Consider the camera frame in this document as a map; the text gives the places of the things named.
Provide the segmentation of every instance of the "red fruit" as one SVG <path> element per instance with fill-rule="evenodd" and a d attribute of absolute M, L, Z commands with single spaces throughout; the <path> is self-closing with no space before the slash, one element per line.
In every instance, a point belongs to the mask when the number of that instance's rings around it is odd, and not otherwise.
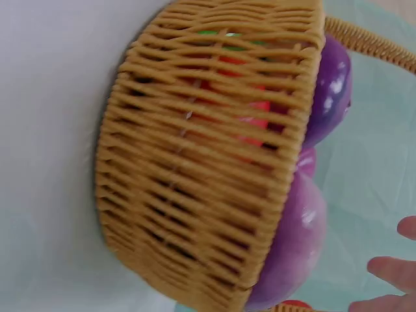
<path fill-rule="evenodd" d="M 299 300 L 286 300 L 283 301 L 282 304 L 287 304 L 288 306 L 295 306 L 295 307 L 307 307 L 308 309 L 312 309 L 312 307 L 305 302 Z"/>

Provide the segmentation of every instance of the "basket handle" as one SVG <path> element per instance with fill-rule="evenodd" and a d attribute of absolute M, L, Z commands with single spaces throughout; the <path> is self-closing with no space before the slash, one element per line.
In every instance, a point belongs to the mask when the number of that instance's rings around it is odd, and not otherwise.
<path fill-rule="evenodd" d="M 325 32 L 351 51 L 384 60 L 416 74 L 416 54 L 391 40 L 333 17 L 326 18 Z"/>

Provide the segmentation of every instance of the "purple plum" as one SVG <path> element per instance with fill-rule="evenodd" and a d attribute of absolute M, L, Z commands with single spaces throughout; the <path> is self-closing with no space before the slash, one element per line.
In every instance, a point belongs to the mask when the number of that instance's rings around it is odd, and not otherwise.
<path fill-rule="evenodd" d="M 326 233 L 326 202 L 307 175 L 297 172 L 282 219 L 246 311 L 288 299 L 315 267 Z"/>
<path fill-rule="evenodd" d="M 351 105 L 352 70 L 346 49 L 326 36 L 303 147 L 311 148 L 339 125 Z"/>

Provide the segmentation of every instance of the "tan wicker weave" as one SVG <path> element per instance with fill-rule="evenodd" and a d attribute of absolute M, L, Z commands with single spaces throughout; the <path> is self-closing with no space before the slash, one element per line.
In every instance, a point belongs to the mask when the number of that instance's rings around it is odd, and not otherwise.
<path fill-rule="evenodd" d="M 178 0 L 131 45 L 101 126 L 96 200 L 109 248 L 158 291 L 201 312 L 242 311 L 293 179 L 324 24 L 321 0 Z M 369 32 L 330 18 L 326 30 L 416 71 L 413 54 Z"/>

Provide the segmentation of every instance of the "fingertip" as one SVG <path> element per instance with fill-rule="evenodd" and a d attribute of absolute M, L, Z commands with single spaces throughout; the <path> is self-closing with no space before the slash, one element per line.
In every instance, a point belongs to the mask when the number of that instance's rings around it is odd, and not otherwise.
<path fill-rule="evenodd" d="M 371 274 L 374 274 L 382 268 L 386 262 L 386 259 L 389 259 L 388 257 L 375 257 L 372 258 L 367 263 L 367 271 L 369 271 Z"/>
<path fill-rule="evenodd" d="M 408 216 L 398 223 L 399 234 L 416 241 L 416 216 Z"/>
<path fill-rule="evenodd" d="M 351 303 L 350 307 L 348 308 L 348 312 L 359 312 L 360 305 L 360 302 Z"/>

